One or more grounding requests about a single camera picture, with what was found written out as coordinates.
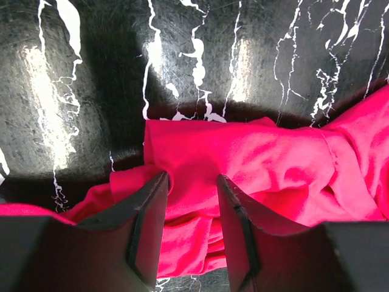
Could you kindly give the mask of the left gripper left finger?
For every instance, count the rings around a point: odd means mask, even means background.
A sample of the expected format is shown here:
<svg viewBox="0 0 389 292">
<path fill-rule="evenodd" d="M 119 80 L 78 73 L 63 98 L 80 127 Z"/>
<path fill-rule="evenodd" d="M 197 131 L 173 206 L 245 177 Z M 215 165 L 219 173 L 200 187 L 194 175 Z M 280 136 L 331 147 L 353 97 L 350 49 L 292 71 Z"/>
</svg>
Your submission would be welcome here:
<svg viewBox="0 0 389 292">
<path fill-rule="evenodd" d="M 2 291 L 153 291 L 168 175 L 76 225 L 2 205 Z"/>
</svg>

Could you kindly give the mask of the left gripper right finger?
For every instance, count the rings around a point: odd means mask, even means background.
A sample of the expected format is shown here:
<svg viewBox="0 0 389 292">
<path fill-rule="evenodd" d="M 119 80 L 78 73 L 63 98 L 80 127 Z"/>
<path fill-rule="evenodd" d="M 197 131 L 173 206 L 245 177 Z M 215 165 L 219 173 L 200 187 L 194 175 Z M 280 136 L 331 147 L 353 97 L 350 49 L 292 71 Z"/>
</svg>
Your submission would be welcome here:
<svg viewBox="0 0 389 292">
<path fill-rule="evenodd" d="M 307 227 L 217 179 L 232 291 L 387 291 L 388 223 Z"/>
</svg>

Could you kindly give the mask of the crimson red polo shirt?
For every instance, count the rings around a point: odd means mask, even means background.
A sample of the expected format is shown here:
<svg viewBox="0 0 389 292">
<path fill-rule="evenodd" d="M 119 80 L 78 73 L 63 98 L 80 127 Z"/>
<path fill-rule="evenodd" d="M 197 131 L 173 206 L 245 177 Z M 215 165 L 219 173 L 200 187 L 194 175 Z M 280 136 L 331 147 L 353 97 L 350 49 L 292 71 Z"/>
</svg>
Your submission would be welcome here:
<svg viewBox="0 0 389 292">
<path fill-rule="evenodd" d="M 216 179 L 305 226 L 388 220 L 388 87 L 321 128 L 251 122 L 148 120 L 144 164 L 112 172 L 83 201 L 56 214 L 68 224 L 138 191 L 161 171 L 170 189 L 157 275 L 200 275 L 226 266 Z"/>
</svg>

